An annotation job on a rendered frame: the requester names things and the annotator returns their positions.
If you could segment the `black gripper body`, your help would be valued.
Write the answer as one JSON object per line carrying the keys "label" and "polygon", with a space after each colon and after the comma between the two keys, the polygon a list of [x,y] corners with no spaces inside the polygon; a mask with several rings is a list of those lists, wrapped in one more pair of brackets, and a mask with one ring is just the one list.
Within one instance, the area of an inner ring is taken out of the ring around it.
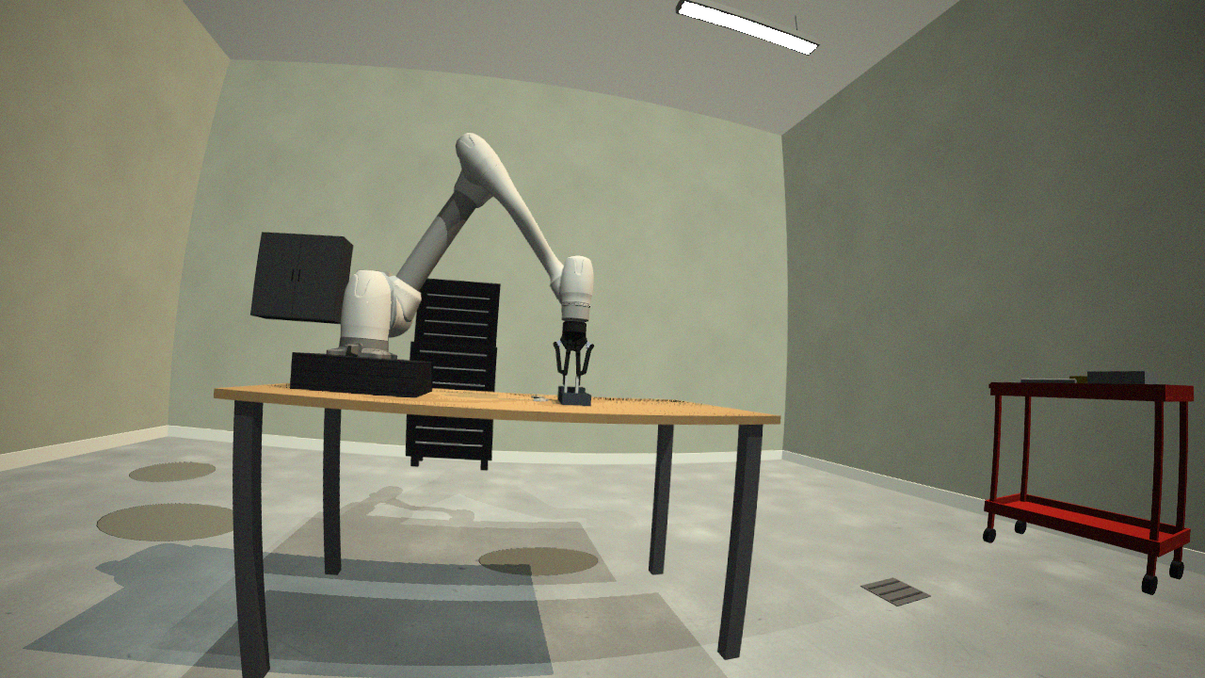
{"label": "black gripper body", "polygon": [[576,350],[576,342],[580,342],[580,350],[584,348],[586,342],[586,323],[584,322],[564,322],[562,331],[562,344],[568,348],[569,340],[572,341],[571,350]]}

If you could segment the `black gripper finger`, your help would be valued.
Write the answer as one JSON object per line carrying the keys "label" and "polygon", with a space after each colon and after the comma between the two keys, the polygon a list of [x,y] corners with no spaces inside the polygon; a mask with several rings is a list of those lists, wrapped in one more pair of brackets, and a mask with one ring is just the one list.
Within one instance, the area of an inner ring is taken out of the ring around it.
{"label": "black gripper finger", "polygon": [[575,393],[578,393],[581,375],[586,375],[586,372],[588,372],[588,362],[589,362],[589,359],[590,359],[590,349],[592,348],[594,348],[594,344],[590,344],[589,342],[586,342],[584,372],[581,372],[580,342],[578,342],[578,340],[576,342],[576,350],[575,350],[575,353],[576,353]]}
{"label": "black gripper finger", "polygon": [[558,342],[554,342],[556,360],[558,361],[558,372],[563,375],[563,385],[565,385],[564,387],[564,390],[565,390],[564,393],[568,393],[568,369],[569,369],[569,362],[570,362],[571,343],[572,343],[572,341],[569,340],[569,342],[568,342],[568,359],[565,359],[564,370],[562,370],[562,359],[560,359],[560,350],[559,350],[559,348],[562,347],[562,340],[558,340]]}

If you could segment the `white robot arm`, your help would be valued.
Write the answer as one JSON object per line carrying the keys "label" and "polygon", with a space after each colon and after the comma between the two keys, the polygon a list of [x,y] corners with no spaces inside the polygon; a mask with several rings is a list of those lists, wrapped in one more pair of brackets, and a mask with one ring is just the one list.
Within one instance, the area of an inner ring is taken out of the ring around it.
{"label": "white robot arm", "polygon": [[549,285],[562,303],[562,320],[589,320],[594,282],[590,259],[569,257],[564,266],[558,261],[554,250],[548,248],[543,234],[539,231],[537,222],[531,218],[531,212],[509,179],[498,154],[483,138],[474,132],[464,134],[457,140],[455,151],[463,169],[455,181],[455,193],[431,226],[427,226],[425,235],[419,238],[399,273],[387,276],[380,271],[359,270],[349,276],[343,294],[340,344],[327,350],[329,355],[396,360],[395,353],[389,352],[389,338],[408,331],[422,300],[419,289],[425,284],[427,276],[433,273],[471,212],[480,210],[490,197],[498,199],[507,210],[531,250],[537,254],[539,263],[545,266]]}

